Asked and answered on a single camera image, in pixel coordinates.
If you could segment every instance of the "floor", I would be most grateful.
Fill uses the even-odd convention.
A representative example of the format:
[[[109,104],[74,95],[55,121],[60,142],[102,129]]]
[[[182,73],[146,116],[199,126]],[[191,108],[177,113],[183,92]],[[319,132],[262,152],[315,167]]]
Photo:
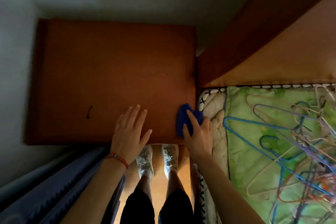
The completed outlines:
[[[162,208],[165,199],[168,179],[164,173],[164,162],[161,154],[161,145],[153,145],[153,168],[154,178],[152,180],[152,199],[155,211],[155,223],[158,222],[158,215]],[[139,181],[137,163],[133,162],[125,173],[126,183],[124,190],[120,197],[120,207],[115,218],[115,224],[120,223],[120,217],[122,210],[124,209],[125,202],[128,196],[133,192]],[[190,186],[190,167],[189,167],[189,152],[185,145],[179,146],[179,171],[178,176],[183,184],[185,192],[191,198],[191,186]]]

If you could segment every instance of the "pile of hangers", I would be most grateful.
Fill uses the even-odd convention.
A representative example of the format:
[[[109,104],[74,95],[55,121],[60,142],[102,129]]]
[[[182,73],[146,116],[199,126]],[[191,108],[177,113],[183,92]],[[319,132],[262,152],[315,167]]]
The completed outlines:
[[[276,191],[277,199],[268,218],[270,224],[297,224],[299,220],[304,221],[305,219],[307,221],[309,219],[309,223],[323,224],[331,218],[336,218],[336,214],[334,213],[334,210],[336,210],[336,132],[327,122],[328,113],[325,111],[325,107],[329,106],[332,107],[336,113],[336,100],[333,92],[325,86],[315,86],[314,92],[316,101],[299,101],[297,103],[287,103],[276,98],[250,94],[246,97],[246,103],[252,108],[253,113],[261,122],[230,116],[224,119],[224,126],[228,131],[272,160],[270,164],[260,170],[258,175],[256,175],[246,187],[246,194],[249,197]],[[258,100],[259,98],[260,102],[265,102],[265,100],[279,101],[282,104],[288,104],[290,108],[289,110],[285,110],[261,103],[251,104],[251,98],[254,98],[254,100]],[[283,124],[284,122],[265,113],[268,109],[276,109],[277,111],[287,113],[295,121],[296,125],[292,128],[287,127]],[[259,140],[260,146],[256,147],[237,131],[233,130],[228,125],[229,120],[271,128],[281,135],[281,138],[274,135],[264,135]],[[314,133],[305,126],[305,121],[307,120],[319,124],[321,133],[318,137],[313,136]],[[267,138],[287,140],[291,143],[291,146],[284,153],[279,153],[279,151],[266,146],[265,139]],[[286,157],[289,155],[289,152],[295,152],[295,154]],[[292,160],[297,162],[294,169],[289,168],[289,165],[287,165],[287,163]],[[258,179],[258,176],[262,172],[274,164],[278,164],[281,167],[279,186],[255,194],[249,193],[251,184]],[[297,179],[295,182],[291,182],[294,177]],[[303,187],[303,193],[300,198],[294,201],[286,201],[281,198],[281,194],[286,188],[297,186],[298,184],[302,184]],[[295,207],[295,211],[289,216],[275,223],[279,202],[287,204],[296,203],[297,207]],[[304,210],[310,202],[316,202],[321,205],[321,207],[325,209],[325,214],[318,218],[305,215]]]

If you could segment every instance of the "shoe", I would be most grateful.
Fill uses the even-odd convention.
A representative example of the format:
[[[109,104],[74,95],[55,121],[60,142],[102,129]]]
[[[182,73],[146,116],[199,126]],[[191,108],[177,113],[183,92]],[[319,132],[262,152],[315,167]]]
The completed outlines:
[[[162,155],[165,158],[165,175],[168,179],[170,171],[179,169],[179,146],[177,144],[163,144]]]
[[[152,157],[153,157],[152,146],[150,144],[147,144],[142,149],[139,156],[137,156],[136,158],[140,179],[143,175],[147,175],[150,178],[150,181],[152,181],[154,176]]]

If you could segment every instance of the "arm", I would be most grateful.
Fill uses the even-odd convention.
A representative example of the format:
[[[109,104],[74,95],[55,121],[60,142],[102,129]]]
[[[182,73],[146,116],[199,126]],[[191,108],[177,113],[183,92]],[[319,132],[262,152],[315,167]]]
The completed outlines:
[[[187,111],[187,114],[194,134],[191,137],[187,126],[183,126],[185,144],[207,183],[221,221],[225,224],[264,224],[254,209],[236,191],[212,156],[212,123],[209,118],[204,118],[199,126],[193,114],[190,111]]]
[[[148,130],[140,139],[147,110],[141,113],[137,121],[140,106],[132,110],[133,108],[130,107],[125,114],[120,116],[115,125],[111,144],[111,152],[124,158],[127,163],[136,159],[152,132],[151,129]],[[114,158],[105,159],[89,185],[62,219],[61,224],[100,224],[106,207],[125,171],[126,167],[123,163]]]

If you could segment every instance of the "wooden beam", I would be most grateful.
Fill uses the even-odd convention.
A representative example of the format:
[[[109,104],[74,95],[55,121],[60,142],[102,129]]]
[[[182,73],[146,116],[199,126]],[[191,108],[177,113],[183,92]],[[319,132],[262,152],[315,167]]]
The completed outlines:
[[[229,72],[321,0],[248,0],[197,58],[198,87]]]

